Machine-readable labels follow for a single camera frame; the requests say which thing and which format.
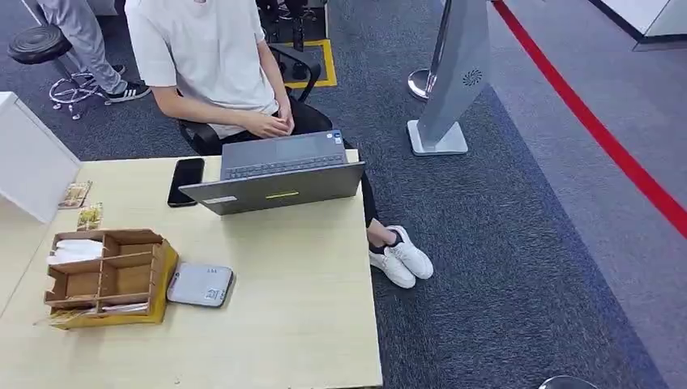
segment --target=laptop lid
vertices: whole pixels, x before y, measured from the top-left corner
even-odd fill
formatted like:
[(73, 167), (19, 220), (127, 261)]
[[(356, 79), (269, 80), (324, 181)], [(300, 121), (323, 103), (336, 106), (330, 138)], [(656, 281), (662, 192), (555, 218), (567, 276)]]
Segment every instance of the laptop lid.
[(313, 203), (356, 194), (365, 162), (180, 186), (218, 215)]

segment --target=red line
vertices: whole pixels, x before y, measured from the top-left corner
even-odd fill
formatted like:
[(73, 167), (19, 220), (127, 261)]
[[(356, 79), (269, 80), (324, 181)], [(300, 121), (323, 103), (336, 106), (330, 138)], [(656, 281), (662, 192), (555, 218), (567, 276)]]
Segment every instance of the red line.
[(492, 4), (515, 35), (515, 38), (518, 39), (520, 45), (527, 51), (527, 54), (544, 74), (553, 89), (556, 90), (558, 96), (563, 99), (582, 125), (587, 128), (596, 142), (677, 231), (683, 237), (687, 237), (687, 212), (685, 209), (622, 147), (608, 128), (584, 104), (580, 96), (575, 93), (542, 53), (508, 6), (503, 1), (495, 1)]

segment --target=gray pants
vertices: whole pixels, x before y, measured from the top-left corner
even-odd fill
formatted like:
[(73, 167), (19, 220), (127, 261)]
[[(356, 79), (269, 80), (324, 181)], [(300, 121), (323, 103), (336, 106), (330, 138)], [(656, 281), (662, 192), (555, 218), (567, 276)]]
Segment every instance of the gray pants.
[(79, 71), (88, 71), (107, 93), (122, 93), (126, 81), (105, 59), (100, 25), (86, 0), (37, 0), (48, 23), (62, 30), (73, 46), (72, 59)]

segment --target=silver post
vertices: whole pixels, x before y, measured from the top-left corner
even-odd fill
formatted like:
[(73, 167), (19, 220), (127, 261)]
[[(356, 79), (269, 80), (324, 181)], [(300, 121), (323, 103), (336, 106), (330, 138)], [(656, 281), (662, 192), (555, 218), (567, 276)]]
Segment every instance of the silver post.
[(437, 44), (434, 46), (434, 55), (432, 56), (432, 64), (429, 66), (429, 69), (419, 69), (413, 71), (408, 76), (410, 93), (422, 101), (427, 101), (429, 98), (429, 91), (432, 90), (432, 85), (437, 78), (437, 69), (439, 68), (439, 62), (442, 60), (442, 52), (446, 43), (446, 25), (449, 21), (450, 7), (451, 0), (446, 0), (442, 13), (442, 22), (439, 24)]

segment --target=white cabinet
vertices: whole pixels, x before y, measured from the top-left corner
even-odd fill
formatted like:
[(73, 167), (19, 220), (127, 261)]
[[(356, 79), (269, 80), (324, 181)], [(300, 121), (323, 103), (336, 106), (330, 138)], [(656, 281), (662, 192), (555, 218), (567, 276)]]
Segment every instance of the white cabinet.
[(81, 162), (12, 92), (0, 92), (0, 201), (51, 221)]
[(598, 1), (644, 37), (687, 34), (687, 0)]

